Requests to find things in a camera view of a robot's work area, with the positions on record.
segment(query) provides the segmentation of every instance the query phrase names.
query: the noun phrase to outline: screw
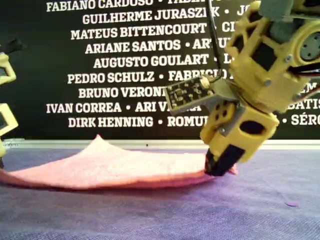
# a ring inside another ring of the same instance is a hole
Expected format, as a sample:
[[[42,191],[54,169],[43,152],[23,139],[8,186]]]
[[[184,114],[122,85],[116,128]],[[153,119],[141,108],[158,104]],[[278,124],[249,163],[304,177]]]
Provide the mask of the screw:
[[[265,81],[263,82],[263,85],[265,85],[266,87],[270,86],[271,84],[272,84],[272,81],[271,81],[270,79],[265,80]]]
[[[286,57],[284,58],[284,61],[285,61],[286,63],[291,62],[292,58],[293,58],[293,56],[290,54],[290,55],[288,55],[288,56],[286,56]]]

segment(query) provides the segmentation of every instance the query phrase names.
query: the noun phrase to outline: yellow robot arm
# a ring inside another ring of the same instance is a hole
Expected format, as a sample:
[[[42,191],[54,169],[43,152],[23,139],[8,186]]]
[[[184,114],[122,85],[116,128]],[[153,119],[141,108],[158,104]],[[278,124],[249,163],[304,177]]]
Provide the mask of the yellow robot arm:
[[[210,0],[206,9],[219,63]],[[320,76],[319,17],[318,0],[254,1],[225,47],[234,59],[229,68],[232,81],[220,74],[202,75],[166,87],[172,114],[196,105],[210,112],[200,132],[209,147],[208,175],[223,176],[235,163],[248,161],[274,135],[279,121],[273,112],[285,113],[290,104],[319,91],[318,86],[300,94],[312,77]]]
[[[9,54],[23,50],[26,47],[17,39],[0,45],[0,85],[16,80],[16,74],[9,62]],[[18,126],[15,116],[8,104],[0,103],[0,138]],[[0,158],[6,154],[6,149],[0,140]]]

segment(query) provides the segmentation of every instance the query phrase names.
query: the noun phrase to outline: felt cloth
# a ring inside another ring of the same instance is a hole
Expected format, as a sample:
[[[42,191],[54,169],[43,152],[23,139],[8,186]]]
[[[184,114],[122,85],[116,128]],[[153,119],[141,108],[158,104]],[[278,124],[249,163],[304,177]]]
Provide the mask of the felt cloth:
[[[203,154],[131,151],[99,135],[81,152],[18,171],[0,171],[0,181],[23,187],[96,188],[181,187],[213,179],[204,174]]]
[[[80,149],[8,149],[9,172]],[[206,154],[205,149],[152,149]],[[239,174],[163,189],[17,188],[0,184],[0,240],[319,240],[320,150],[259,150]],[[284,195],[298,202],[285,204]]]

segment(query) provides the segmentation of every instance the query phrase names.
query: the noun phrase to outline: pink fabric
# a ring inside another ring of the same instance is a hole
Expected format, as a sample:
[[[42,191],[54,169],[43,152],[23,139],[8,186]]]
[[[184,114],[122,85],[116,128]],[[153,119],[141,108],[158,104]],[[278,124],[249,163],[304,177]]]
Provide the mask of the pink fabric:
[[[19,171],[0,169],[0,181],[73,190],[181,187],[213,179],[204,174],[204,165],[203,154],[124,150],[97,136],[74,156]]]

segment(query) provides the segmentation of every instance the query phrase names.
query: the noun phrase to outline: cable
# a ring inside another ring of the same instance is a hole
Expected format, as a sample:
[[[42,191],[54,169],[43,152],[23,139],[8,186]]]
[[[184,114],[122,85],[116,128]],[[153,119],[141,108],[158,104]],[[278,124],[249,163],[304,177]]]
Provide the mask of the cable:
[[[319,6],[320,3],[319,0],[305,0],[303,5],[308,8]]]
[[[296,67],[289,67],[289,72],[291,72],[292,74],[298,75],[302,72],[308,72],[308,71],[315,71],[320,69],[320,62],[317,63],[311,63],[311,64],[307,64],[307,65],[303,65],[303,66],[296,66]]]
[[[320,76],[320,69],[316,69],[313,71],[298,72],[294,75],[299,76],[299,77],[319,77]]]
[[[320,84],[319,84],[319,83],[318,83],[317,86],[316,86],[314,89],[312,89],[311,91],[309,91],[309,92],[307,92],[307,93],[305,93],[305,94],[300,95],[299,98],[295,101],[295,103],[298,103],[298,102],[301,102],[301,101],[303,101],[303,100],[305,100],[305,99],[308,99],[308,98],[310,98],[311,96],[316,95],[316,94],[318,94],[318,93],[320,93]]]
[[[221,64],[221,55],[218,50],[218,34],[216,30],[216,23],[212,13],[212,0],[205,1],[205,11],[206,11],[210,37],[211,37],[211,46],[212,46],[213,54],[216,57],[216,64],[218,68],[218,75],[217,75],[217,78],[214,80],[214,81],[217,81],[222,78],[223,72],[222,72],[222,64]]]
[[[0,53],[9,55],[15,51],[25,50],[27,48],[19,39],[14,39],[11,42],[0,46]]]

